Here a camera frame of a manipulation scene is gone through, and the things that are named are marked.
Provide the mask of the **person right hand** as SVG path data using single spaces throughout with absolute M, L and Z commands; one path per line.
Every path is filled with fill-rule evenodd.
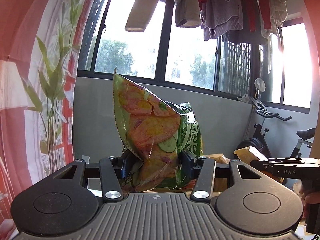
M 319 204 L 320 192 L 313 190 L 305 190 L 301 181 L 294 183 L 293 191 L 300 196 L 304 207 L 303 218 L 307 218 L 310 213 L 311 205 Z

